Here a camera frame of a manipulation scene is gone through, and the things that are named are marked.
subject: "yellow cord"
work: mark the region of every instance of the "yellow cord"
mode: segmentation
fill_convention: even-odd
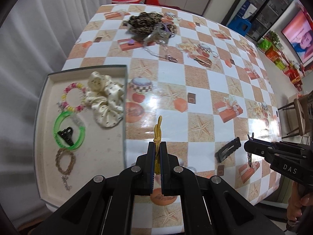
[[[157,124],[154,126],[154,139],[153,142],[156,145],[156,158],[155,158],[155,165],[154,165],[154,172],[155,174],[161,174],[161,167],[160,167],[160,143],[161,143],[161,122],[162,116],[159,116]]]

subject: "blue stool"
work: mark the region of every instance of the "blue stool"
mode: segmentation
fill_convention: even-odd
[[[251,28],[251,23],[249,20],[243,19],[236,15],[227,27],[236,33],[241,34],[242,36],[245,36]]]

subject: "cream satin scrunchie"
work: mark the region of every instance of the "cream satin scrunchie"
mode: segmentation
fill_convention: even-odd
[[[93,110],[97,124],[113,127],[123,117],[123,95],[122,84],[94,71],[88,78],[85,104]]]

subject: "television screen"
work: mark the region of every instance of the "television screen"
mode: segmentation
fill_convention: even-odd
[[[303,63],[313,56],[313,31],[302,10],[281,32],[289,40]]]

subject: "white curtain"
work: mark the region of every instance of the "white curtain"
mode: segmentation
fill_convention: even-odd
[[[33,124],[48,73],[59,71],[100,5],[18,0],[0,28],[0,203],[17,227],[47,212],[33,170]]]

